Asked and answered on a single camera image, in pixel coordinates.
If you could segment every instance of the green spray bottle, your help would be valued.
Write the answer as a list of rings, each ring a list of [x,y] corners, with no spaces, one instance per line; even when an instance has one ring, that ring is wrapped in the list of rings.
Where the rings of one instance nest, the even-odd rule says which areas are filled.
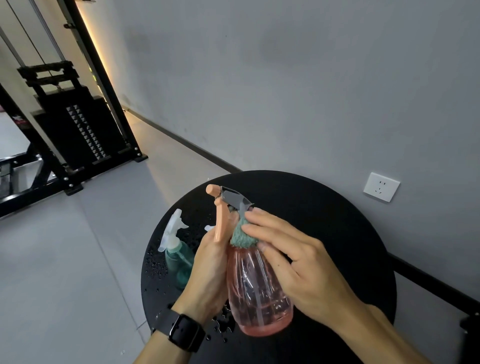
[[[168,275],[175,286],[183,290],[190,278],[195,255],[185,242],[177,238],[178,229],[188,227],[182,222],[180,215],[181,210],[177,208],[168,221],[158,251],[165,251]]]

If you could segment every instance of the black watch strap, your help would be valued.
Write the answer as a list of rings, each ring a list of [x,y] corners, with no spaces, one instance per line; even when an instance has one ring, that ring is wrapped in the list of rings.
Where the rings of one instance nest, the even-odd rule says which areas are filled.
[[[205,331],[192,318],[170,309],[157,316],[154,329],[168,336],[168,340],[187,352],[197,352],[205,337]]]

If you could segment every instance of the finger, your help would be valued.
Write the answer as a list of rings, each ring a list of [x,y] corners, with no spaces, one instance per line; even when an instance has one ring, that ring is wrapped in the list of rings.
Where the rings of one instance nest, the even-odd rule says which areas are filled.
[[[287,221],[275,215],[269,214],[268,212],[257,207],[254,207],[252,211],[246,211],[245,218],[252,224],[283,231],[284,233],[305,243],[311,243],[312,240],[316,240],[296,229]]]
[[[242,225],[242,230],[245,234],[271,243],[275,248],[287,254],[291,260],[299,260],[302,253],[302,242],[291,237],[284,232],[267,228],[264,226],[257,226],[253,224]]]
[[[297,272],[293,270],[288,260],[286,260],[284,256],[270,244],[258,242],[257,247],[272,266],[272,269],[275,272],[282,289],[288,292],[289,288],[295,285],[295,281],[298,277]]]

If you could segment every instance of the watch face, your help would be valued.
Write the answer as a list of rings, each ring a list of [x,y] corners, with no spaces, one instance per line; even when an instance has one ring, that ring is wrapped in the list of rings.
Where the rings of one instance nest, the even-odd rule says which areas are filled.
[[[200,325],[196,321],[184,314],[180,314],[177,321],[172,324],[168,340],[181,349],[187,351],[193,349],[197,351],[198,348],[192,348],[191,346],[200,328]]]

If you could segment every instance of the hand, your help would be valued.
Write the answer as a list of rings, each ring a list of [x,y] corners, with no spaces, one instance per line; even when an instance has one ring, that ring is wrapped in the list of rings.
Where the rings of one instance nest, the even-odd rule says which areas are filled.
[[[320,240],[258,208],[245,212],[245,217],[252,224],[243,225],[243,231],[260,240],[257,246],[283,291],[308,317],[336,330],[352,308],[363,305]]]
[[[227,246],[238,221],[238,212],[232,212],[225,241],[214,242],[216,228],[204,235],[195,254],[190,279],[172,310],[205,325],[222,309],[228,298]]]

